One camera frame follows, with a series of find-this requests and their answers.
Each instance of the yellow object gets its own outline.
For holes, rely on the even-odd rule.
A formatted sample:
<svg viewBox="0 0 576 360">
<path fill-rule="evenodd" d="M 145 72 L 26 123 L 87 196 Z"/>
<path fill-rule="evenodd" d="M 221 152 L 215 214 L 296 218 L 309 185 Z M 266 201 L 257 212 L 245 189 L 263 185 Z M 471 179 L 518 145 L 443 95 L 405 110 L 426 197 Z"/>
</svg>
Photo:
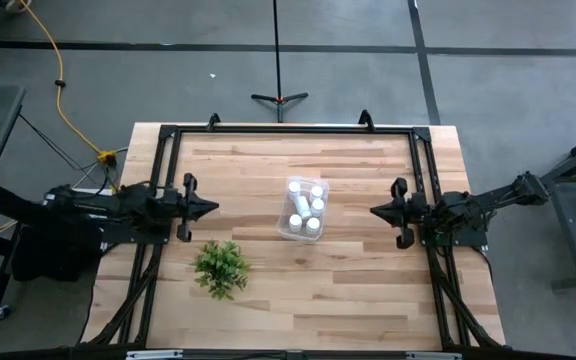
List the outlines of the yellow object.
<svg viewBox="0 0 576 360">
<path fill-rule="evenodd" d="M 28 6 L 28 4 L 26 3 L 25 0 L 20 0 L 20 1 L 21 1 L 21 4 L 26 9 L 26 11 L 28 11 L 30 16 L 32 16 L 32 18 L 35 20 L 35 22 L 37 22 L 37 25 L 39 25 L 39 27 L 41 27 L 41 30 L 43 30 L 44 34 L 46 34 L 46 37 L 50 41 L 50 44 L 52 44 L 52 47 L 55 50 L 55 53 L 57 54 L 57 61 L 59 62 L 59 78 L 57 79 L 57 81 L 55 81 L 55 84 L 57 85 L 57 112 L 59 113 L 59 116 L 72 129 L 72 131 L 74 131 L 77 135 L 79 135 L 79 137 L 83 141 L 85 141 L 86 144 L 88 144 L 97 153 L 97 156 L 98 156 L 97 159 L 99 160 L 99 162 L 101 162 L 102 164 L 105 164 L 105 162 L 102 161 L 102 159 L 108 158 L 108 154 L 115 155 L 116 151 L 102 151 L 102 150 L 100 150 L 97 146 L 95 146 L 95 144 L 93 144 L 90 140 L 88 140 L 88 138 L 86 138 L 84 136 L 84 134 L 81 133 L 81 131 L 79 131 L 77 128 L 75 128 L 75 126 L 68 120 L 68 118 L 66 117 L 64 112 L 61 110 L 61 94 L 63 92 L 63 88 L 66 86 L 66 83 L 64 82 L 64 62 L 61 58 L 61 53 L 59 52 L 59 48 L 57 47 L 55 40 L 52 38 L 52 35 L 50 35 L 50 32 L 48 32 L 48 29 L 46 29 L 46 27 L 41 22 L 41 20 L 39 20 L 37 15 L 35 15 L 35 13 L 30 9 L 30 7 Z"/>
</svg>

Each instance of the wooden table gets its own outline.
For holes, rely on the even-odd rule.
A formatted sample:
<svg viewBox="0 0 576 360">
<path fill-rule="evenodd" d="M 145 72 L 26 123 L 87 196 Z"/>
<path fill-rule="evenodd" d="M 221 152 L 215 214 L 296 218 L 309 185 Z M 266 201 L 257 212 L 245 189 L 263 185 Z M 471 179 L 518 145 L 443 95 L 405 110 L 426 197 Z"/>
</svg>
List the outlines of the wooden table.
<svg viewBox="0 0 576 360">
<path fill-rule="evenodd" d="M 149 179 L 159 125 L 135 124 L 122 183 Z M 431 134 L 442 190 L 468 190 L 456 128 L 431 127 Z M 397 249 L 398 230 L 368 211 L 390 201 L 396 177 L 414 184 L 404 136 L 184 134 L 178 188 L 186 172 L 197 177 L 197 194 L 220 207 L 193 224 L 191 243 L 172 236 L 164 247 L 148 347 L 440 348 L 424 249 Z M 283 240 L 275 230 L 290 175 L 330 185 L 324 235 L 314 244 Z M 248 287 L 234 294 L 235 301 L 210 299 L 193 281 L 188 264 L 213 239 L 236 241 L 252 263 Z M 134 251 L 134 245 L 120 245 L 102 259 L 84 340 L 124 300 Z M 469 248 L 456 248 L 455 259 L 464 301 L 503 343 L 486 263 Z M 448 311 L 457 339 L 450 306 Z"/>
</svg>

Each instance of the clear plastic box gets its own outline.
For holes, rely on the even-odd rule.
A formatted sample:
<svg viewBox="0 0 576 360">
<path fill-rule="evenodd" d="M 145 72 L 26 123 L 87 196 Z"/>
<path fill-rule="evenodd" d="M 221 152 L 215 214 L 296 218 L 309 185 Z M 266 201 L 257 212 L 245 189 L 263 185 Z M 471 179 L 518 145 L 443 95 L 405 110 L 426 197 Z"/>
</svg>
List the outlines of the clear plastic box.
<svg viewBox="0 0 576 360">
<path fill-rule="evenodd" d="M 293 199 L 290 198 L 288 193 L 288 184 L 290 184 L 293 181 L 296 181 L 299 183 L 299 185 L 301 185 L 301 192 L 299 195 L 305 196 L 306 198 L 309 198 L 310 190 L 315 185 L 321 186 L 321 188 L 324 190 L 323 195 L 321 197 L 321 199 L 324 201 L 324 210 L 321 212 L 319 216 L 316 216 L 316 218 L 318 218 L 319 221 L 321 222 L 319 226 L 319 231 L 316 234 L 310 235 L 306 232 L 306 221 L 303 222 L 301 230 L 299 232 L 293 232 L 290 230 L 288 220 L 290 219 L 291 215 L 297 213 L 295 202 L 293 201 Z M 321 237 L 321 234 L 323 233 L 324 230 L 324 222 L 325 222 L 324 219 L 326 217 L 326 210 L 328 209 L 328 191 L 329 191 L 328 183 L 324 180 L 304 178 L 301 176 L 289 177 L 288 181 L 286 181 L 284 204 L 281 209 L 281 215 L 279 216 L 279 221 L 277 221 L 277 232 L 279 232 L 279 235 L 284 239 L 290 239 L 290 240 L 300 240 L 300 241 L 318 240 Z"/>
</svg>

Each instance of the gray floor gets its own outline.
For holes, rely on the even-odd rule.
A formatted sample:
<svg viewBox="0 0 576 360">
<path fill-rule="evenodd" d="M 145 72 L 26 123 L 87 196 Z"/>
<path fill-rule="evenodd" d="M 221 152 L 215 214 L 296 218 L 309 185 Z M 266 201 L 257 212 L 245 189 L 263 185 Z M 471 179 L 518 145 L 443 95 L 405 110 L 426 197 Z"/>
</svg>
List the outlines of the gray floor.
<svg viewBox="0 0 576 360">
<path fill-rule="evenodd" d="M 271 44 L 269 0 L 35 0 L 59 40 Z M 576 0 L 418 0 L 428 46 L 576 48 Z M 287 44 L 414 45 L 404 0 L 279 0 Z M 42 39 L 28 16 L 0 12 L 0 38 Z M 270 53 L 64 51 L 64 108 L 104 148 L 126 146 L 136 121 L 273 121 L 251 102 L 274 94 Z M 284 92 L 311 97 L 289 122 L 428 124 L 416 55 L 286 53 Z M 575 57 L 430 56 L 442 124 L 456 125 L 473 191 L 543 173 L 576 144 Z M 70 154 L 92 153 L 57 117 L 57 64 L 47 50 L 0 50 L 0 84 L 25 86 L 23 113 Z M 48 171 L 46 164 L 51 165 Z M 80 174 L 19 122 L 0 162 L 0 183 L 39 199 Z M 509 345 L 576 355 L 576 290 L 550 282 L 574 273 L 552 206 L 500 212 L 490 258 Z M 74 344 L 93 273 L 77 283 L 13 284 L 18 311 L 0 323 L 0 351 Z"/>
</svg>

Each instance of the green plant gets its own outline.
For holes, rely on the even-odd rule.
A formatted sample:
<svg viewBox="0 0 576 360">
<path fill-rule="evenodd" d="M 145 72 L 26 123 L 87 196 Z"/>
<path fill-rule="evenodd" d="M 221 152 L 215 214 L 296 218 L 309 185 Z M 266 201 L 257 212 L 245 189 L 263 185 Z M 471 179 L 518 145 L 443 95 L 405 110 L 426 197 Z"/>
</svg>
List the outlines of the green plant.
<svg viewBox="0 0 576 360">
<path fill-rule="evenodd" d="M 241 256 L 241 248 L 232 241 L 219 244 L 209 241 L 191 264 L 196 273 L 202 273 L 195 279 L 201 287 L 210 286 L 210 294 L 219 300 L 226 297 L 234 300 L 230 292 L 233 287 L 243 290 L 248 282 L 250 265 Z"/>
</svg>

